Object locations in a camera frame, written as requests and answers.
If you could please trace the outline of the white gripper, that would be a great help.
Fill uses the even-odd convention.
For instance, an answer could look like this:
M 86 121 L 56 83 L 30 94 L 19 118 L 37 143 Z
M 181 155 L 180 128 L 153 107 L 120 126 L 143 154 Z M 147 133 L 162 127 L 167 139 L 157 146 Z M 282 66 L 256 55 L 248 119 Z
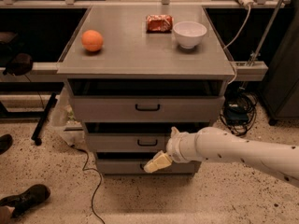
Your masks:
M 180 133 L 176 127 L 171 128 L 170 139 L 166 145 L 166 152 L 159 151 L 144 166 L 146 173 L 154 173 L 172 164 L 197 161 L 195 133 Z

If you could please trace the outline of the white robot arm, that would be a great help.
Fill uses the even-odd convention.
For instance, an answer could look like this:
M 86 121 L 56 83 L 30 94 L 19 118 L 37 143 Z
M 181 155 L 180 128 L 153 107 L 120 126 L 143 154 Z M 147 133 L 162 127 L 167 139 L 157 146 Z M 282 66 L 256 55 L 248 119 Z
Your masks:
M 176 127 L 166 144 L 144 166 L 153 173 L 173 162 L 239 162 L 299 187 L 299 146 L 266 143 L 239 138 L 215 127 L 197 133 L 181 133 Z

